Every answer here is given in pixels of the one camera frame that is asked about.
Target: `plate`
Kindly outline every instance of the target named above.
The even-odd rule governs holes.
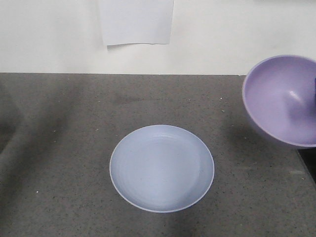
[[[116,146],[111,180],[130,204],[151,212],[183,210],[198,202],[214,178],[214,161],[194,134],[170,125],[133,131]]]

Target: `paper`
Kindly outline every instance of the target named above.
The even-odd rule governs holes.
[[[173,0],[99,0],[104,45],[170,41]]]

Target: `countertop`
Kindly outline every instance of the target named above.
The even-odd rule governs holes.
[[[0,74],[0,236],[315,236],[315,183],[296,150],[249,127],[243,78]],[[210,190],[183,211],[140,210],[111,183],[116,144],[152,124],[213,155]]]

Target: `white wall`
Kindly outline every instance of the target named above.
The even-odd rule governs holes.
[[[316,59],[315,0],[175,0],[169,45],[102,45],[97,0],[0,0],[0,72],[246,74]]]

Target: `dark object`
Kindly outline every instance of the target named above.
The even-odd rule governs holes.
[[[298,152],[316,183],[316,148],[298,150]]]

